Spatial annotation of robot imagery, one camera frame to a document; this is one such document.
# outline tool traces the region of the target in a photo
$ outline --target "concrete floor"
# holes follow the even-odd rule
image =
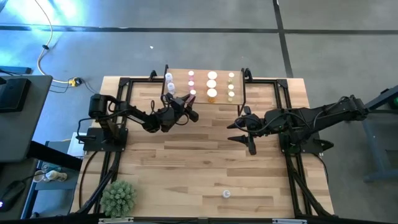
[[[0,25],[47,24],[32,2],[8,0]],[[272,0],[40,2],[53,23],[64,26],[277,28]],[[393,0],[279,0],[279,4],[285,29],[398,29],[398,2]],[[35,68],[48,36],[0,30],[0,65]],[[305,79],[313,107],[351,94],[367,102],[398,84],[398,35],[289,34],[286,40],[294,77]],[[98,91],[105,75],[149,75],[153,69],[162,73],[166,63],[214,70],[249,67],[255,77],[286,77],[278,34],[56,32],[42,67],[57,79],[83,77]],[[85,87],[50,93],[34,139],[70,138],[77,121],[87,117],[90,95]],[[321,137],[335,143],[325,153],[325,162],[336,214],[396,222],[398,182],[362,181],[374,170],[362,126],[338,124],[322,131]]]

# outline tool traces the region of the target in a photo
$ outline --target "succulent plant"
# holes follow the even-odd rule
[[[104,189],[100,204],[106,216],[124,218],[134,207],[135,198],[136,190],[132,185],[124,180],[117,180]]]

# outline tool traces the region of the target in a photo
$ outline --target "wooden board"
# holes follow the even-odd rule
[[[173,83],[175,85],[176,94],[175,96],[185,96],[189,94],[189,71],[194,71],[194,88],[197,91],[195,103],[209,103],[207,97],[207,81],[208,77],[207,74],[211,70],[195,70],[195,69],[176,69],[170,68],[167,72],[173,75]],[[221,71],[221,70],[214,70],[217,73],[217,97],[214,103],[216,105],[242,105],[243,104],[243,74],[241,71]],[[228,102],[228,74],[232,72],[235,76],[232,78],[233,85],[234,85],[234,93],[235,96],[233,97],[232,102]]]
[[[118,83],[119,77],[104,77],[101,94],[116,95]],[[295,78],[288,79],[288,83],[292,106],[308,107],[304,81]],[[130,104],[150,111],[153,99],[159,107],[161,88],[161,83],[134,84]],[[247,104],[258,116],[276,107],[271,85],[247,85],[247,94]],[[131,216],[292,218],[292,199],[278,137],[256,138],[257,155],[250,156],[243,144],[226,139],[243,134],[226,129],[237,116],[235,107],[195,104],[194,110],[200,116],[197,123],[175,126],[169,133],[147,133],[127,121],[129,139],[118,179],[132,183],[138,190]],[[103,157],[104,153],[97,153],[88,166],[83,203],[98,185]],[[322,163],[304,154],[303,164],[309,189],[333,213]],[[79,185],[80,179],[72,212],[78,209]],[[230,198],[222,198],[224,190],[231,192]],[[304,211],[299,190],[298,196]]]

